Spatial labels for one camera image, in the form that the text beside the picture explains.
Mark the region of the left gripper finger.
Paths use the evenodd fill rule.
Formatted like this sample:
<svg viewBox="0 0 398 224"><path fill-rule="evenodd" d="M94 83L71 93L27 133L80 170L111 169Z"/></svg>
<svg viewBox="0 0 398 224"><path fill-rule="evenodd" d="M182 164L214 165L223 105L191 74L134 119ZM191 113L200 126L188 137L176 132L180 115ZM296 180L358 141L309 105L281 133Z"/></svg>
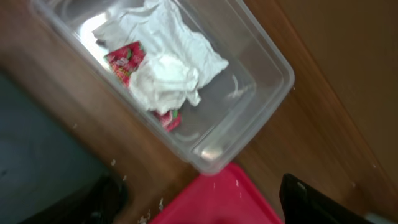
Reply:
<svg viewBox="0 0 398 224"><path fill-rule="evenodd" d="M371 224L292 174L284 174L279 190L286 224Z"/></svg>

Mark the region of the white napkin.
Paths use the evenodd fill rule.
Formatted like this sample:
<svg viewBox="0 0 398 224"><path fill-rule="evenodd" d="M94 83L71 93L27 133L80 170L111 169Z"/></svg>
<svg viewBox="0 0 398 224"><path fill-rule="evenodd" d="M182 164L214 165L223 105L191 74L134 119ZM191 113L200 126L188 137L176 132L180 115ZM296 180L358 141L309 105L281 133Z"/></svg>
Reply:
<svg viewBox="0 0 398 224"><path fill-rule="evenodd" d="M135 41L143 45L146 54L127 88L142 109L159 114L177 110L185 101L197 106L199 89L229 65L203 34L184 23L178 6L168 0L122 9L93 35L110 50Z"/></svg>

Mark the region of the red snack wrapper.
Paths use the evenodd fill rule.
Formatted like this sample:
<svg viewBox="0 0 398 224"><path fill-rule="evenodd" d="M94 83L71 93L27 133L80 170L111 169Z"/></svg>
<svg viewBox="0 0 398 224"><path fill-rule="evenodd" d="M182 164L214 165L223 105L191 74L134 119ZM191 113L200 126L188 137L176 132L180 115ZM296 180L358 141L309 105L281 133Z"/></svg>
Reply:
<svg viewBox="0 0 398 224"><path fill-rule="evenodd" d="M104 59L123 86L128 88L132 73L138 69L145 55L144 46L136 41L108 53ZM153 111L152 114L167 132L174 130L182 121L179 110L170 110L164 115Z"/></svg>

